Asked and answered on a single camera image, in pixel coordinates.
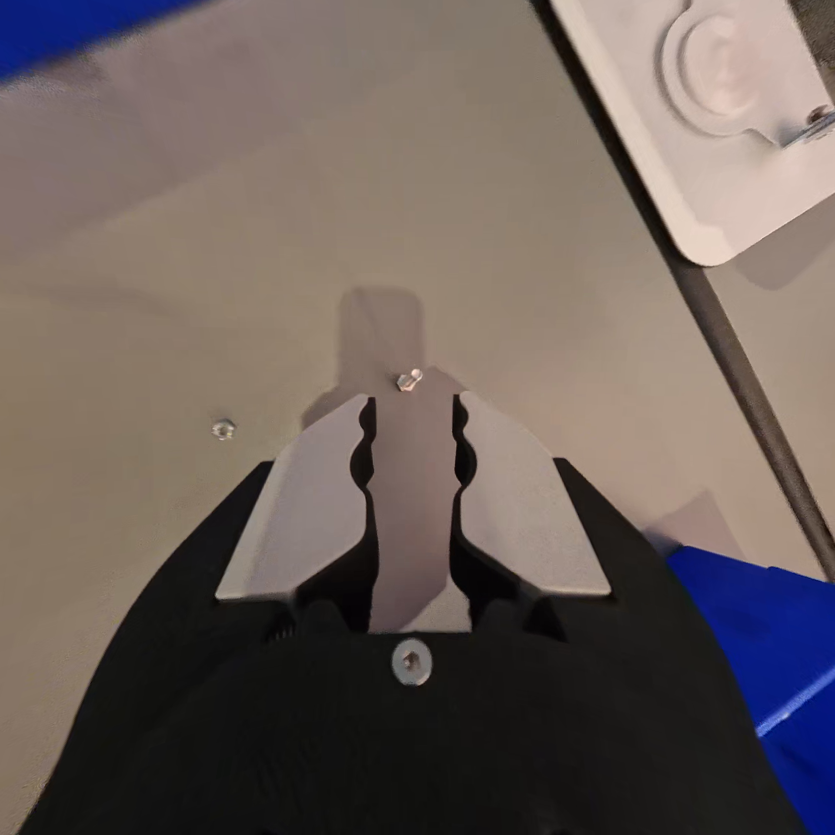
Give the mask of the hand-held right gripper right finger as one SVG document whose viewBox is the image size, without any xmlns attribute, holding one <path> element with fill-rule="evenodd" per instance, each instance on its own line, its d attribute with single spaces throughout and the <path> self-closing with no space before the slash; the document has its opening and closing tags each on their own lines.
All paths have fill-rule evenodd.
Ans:
<svg viewBox="0 0 835 835">
<path fill-rule="evenodd" d="M 491 604 L 603 600 L 611 582 L 547 447 L 472 391 L 454 397 L 452 579 L 475 629 Z"/>
</svg>

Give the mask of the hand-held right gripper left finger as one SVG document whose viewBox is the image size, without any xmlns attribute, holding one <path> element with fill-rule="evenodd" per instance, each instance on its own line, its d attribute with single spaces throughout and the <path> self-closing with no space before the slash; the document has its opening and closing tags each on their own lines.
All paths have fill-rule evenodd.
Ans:
<svg viewBox="0 0 835 835">
<path fill-rule="evenodd" d="M 368 632 L 380 567 L 369 484 L 376 399 L 356 395 L 275 458 L 216 588 L 221 603 L 279 602 L 296 617 L 319 600 Z"/>
</svg>

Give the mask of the blue plastic parts bin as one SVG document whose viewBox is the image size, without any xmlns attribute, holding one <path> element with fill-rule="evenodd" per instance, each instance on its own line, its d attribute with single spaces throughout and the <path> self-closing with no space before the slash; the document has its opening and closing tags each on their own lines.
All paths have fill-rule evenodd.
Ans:
<svg viewBox="0 0 835 835">
<path fill-rule="evenodd" d="M 834 586 L 698 548 L 667 564 L 713 631 L 809 833 L 834 833 Z"/>
<path fill-rule="evenodd" d="M 2 1 L 1 79 L 128 33 L 196 1 Z"/>
</svg>

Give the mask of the wooden document stand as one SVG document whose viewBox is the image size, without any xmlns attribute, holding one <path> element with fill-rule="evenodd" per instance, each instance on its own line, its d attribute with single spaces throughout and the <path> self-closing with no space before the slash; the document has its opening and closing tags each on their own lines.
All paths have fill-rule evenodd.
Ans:
<svg viewBox="0 0 835 835">
<path fill-rule="evenodd" d="M 833 100 L 791 2 L 549 6 L 687 260 L 720 266 L 833 196 Z"/>
</svg>

